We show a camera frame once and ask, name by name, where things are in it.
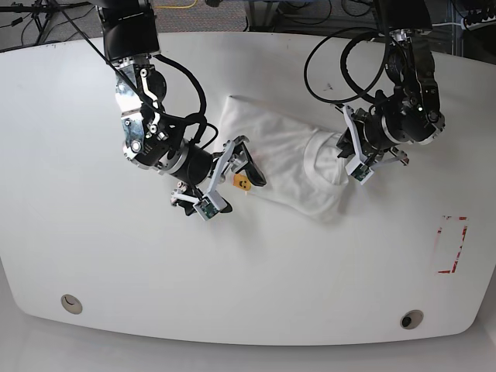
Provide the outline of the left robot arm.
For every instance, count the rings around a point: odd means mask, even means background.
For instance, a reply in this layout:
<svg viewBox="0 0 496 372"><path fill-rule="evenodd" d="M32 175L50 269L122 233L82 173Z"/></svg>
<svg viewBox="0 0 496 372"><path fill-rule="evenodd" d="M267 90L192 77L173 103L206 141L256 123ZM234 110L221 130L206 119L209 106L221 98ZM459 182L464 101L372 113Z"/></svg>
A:
<svg viewBox="0 0 496 372"><path fill-rule="evenodd" d="M432 22L423 1L375 1L377 29L354 37L340 57L340 70L350 88L370 103L367 110L344 107L347 130L337 142L339 157L347 159L346 172L365 182L378 168L401 162L407 154L399 146L405 143L426 145L445 128L440 111L439 88L435 80L435 62L425 35ZM351 78L347 58L362 41L384 36L385 71L394 85L391 95L376 91L369 95Z"/></svg>

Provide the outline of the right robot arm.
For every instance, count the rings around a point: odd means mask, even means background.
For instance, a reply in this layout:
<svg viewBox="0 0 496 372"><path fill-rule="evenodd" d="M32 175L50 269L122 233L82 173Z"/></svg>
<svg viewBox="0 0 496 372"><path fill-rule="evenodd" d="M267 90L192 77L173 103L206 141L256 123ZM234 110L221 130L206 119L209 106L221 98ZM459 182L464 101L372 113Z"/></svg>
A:
<svg viewBox="0 0 496 372"><path fill-rule="evenodd" d="M243 173L249 183L263 187L267 181L237 136L221 151L209 153L201 139L210 123L207 101L198 79L183 65L160 52L156 16L150 1L96 1L102 25L104 58L116 76L115 99L121 109L127 160L177 179L170 203L186 215L199 214L205 221L232 206L218 193L226 174ZM167 82L151 60L181 72L193 85L199 108L185 117L166 112L163 100Z"/></svg>

